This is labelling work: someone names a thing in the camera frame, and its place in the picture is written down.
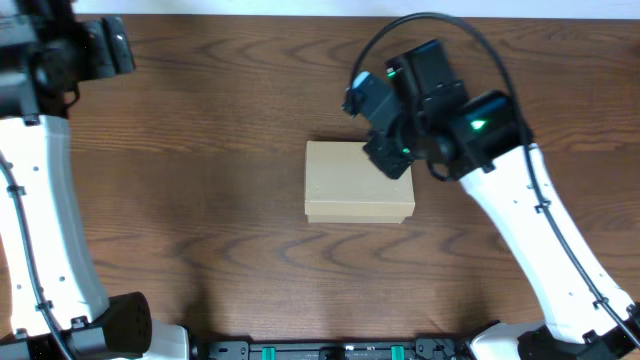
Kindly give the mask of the cardboard box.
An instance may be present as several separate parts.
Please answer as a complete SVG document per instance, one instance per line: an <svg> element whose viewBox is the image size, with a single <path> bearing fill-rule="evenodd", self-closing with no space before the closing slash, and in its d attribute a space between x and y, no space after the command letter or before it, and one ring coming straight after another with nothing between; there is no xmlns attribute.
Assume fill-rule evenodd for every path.
<svg viewBox="0 0 640 360"><path fill-rule="evenodd" d="M362 142L309 141L304 209L310 223L400 224L415 210L410 171L398 180L373 165Z"/></svg>

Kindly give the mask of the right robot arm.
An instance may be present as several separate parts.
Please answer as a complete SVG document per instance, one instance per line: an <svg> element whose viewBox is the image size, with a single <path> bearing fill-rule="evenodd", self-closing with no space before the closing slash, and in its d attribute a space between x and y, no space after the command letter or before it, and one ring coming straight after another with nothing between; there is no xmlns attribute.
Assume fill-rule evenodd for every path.
<svg viewBox="0 0 640 360"><path fill-rule="evenodd" d="M499 90L470 97L442 44L429 41L357 75L371 125L364 150L387 177L416 161L445 168L498 229L544 318L488 325L457 345L459 359L619 359L639 339L639 306L594 256L559 198L540 148Z"/></svg>

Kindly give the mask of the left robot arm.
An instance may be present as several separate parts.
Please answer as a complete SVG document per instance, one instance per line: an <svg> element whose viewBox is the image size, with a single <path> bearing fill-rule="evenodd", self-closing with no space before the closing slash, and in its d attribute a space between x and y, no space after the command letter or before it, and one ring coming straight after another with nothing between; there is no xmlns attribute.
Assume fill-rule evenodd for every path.
<svg viewBox="0 0 640 360"><path fill-rule="evenodd" d="M1 241L11 283L5 359L194 359L189 332L139 292L109 296L91 259L71 166L84 81L130 73L120 18L67 1L1 4Z"/></svg>

